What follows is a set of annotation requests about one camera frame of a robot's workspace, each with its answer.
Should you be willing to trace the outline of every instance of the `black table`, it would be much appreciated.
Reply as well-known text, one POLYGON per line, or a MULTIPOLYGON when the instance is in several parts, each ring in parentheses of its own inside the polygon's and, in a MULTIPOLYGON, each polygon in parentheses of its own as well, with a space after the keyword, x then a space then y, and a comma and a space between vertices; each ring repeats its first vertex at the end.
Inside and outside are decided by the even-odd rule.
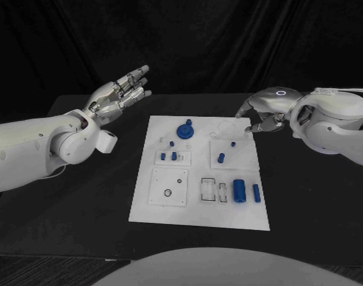
MULTIPOLYGON (((291 129, 253 135, 271 231, 128 222, 150 115, 232 117, 245 94, 154 95, 105 126, 95 151, 65 173, 0 199, 0 254, 140 259, 186 247, 265 251, 314 264, 363 266, 363 166, 310 150, 291 129)), ((62 96, 49 116, 82 108, 62 96)))

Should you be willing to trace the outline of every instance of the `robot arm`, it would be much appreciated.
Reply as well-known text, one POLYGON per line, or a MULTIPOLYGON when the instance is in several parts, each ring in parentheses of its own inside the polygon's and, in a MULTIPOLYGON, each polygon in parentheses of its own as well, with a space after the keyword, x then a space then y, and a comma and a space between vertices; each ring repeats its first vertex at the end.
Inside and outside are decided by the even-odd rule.
POLYGON ((127 107, 151 95, 143 86, 148 66, 107 83, 91 95, 83 110, 0 125, 0 192, 49 176, 89 158, 95 149, 111 153, 117 137, 101 130, 127 107))
POLYGON ((294 137, 324 154, 343 154, 363 165, 363 89, 317 88, 308 95, 288 88, 268 88, 245 101, 236 117, 255 109, 262 123, 246 132, 274 132, 285 121, 294 137))

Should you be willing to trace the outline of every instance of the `robotic hand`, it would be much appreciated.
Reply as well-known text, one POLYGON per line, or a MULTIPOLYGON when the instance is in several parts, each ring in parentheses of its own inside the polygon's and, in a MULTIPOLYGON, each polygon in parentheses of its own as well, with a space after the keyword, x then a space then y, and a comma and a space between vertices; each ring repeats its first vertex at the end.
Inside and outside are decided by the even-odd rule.
POLYGON ((363 165, 363 89, 315 88, 302 95, 289 88, 268 88, 253 94, 236 113, 240 118, 255 109, 262 123, 246 132, 274 132, 285 121, 294 137, 324 154, 343 154, 363 165))
POLYGON ((68 164, 89 158, 95 149, 111 153, 117 137, 101 130, 151 91, 144 91, 148 66, 95 90, 83 110, 0 124, 0 192, 47 178, 68 164))

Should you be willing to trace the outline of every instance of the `small blue part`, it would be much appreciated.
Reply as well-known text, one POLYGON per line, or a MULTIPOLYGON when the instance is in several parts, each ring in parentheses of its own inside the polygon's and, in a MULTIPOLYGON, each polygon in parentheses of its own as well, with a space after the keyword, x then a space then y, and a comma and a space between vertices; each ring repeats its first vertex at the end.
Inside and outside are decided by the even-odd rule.
POLYGON ((226 157, 225 153, 220 153, 220 156, 217 157, 217 162, 223 163, 223 158, 226 157))
POLYGON ((194 128, 191 127, 191 120, 187 119, 186 124, 179 126, 177 135, 181 139, 190 139, 194 134, 194 128))
POLYGON ((245 182, 243 180, 235 180, 235 202, 245 203, 248 196, 245 195, 245 182))
POLYGON ((253 189, 253 199, 256 203, 261 203, 261 189, 258 188, 258 184, 252 185, 253 189))

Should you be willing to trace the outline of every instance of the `floor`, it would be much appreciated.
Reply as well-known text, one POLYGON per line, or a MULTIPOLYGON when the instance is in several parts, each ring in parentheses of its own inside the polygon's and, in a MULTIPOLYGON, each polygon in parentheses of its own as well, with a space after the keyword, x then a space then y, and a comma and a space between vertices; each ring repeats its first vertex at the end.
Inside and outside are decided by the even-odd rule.
MULTIPOLYGON (((89 286, 127 264, 99 259, 0 256, 0 286, 89 286)), ((363 268, 320 267, 363 284, 363 268)))

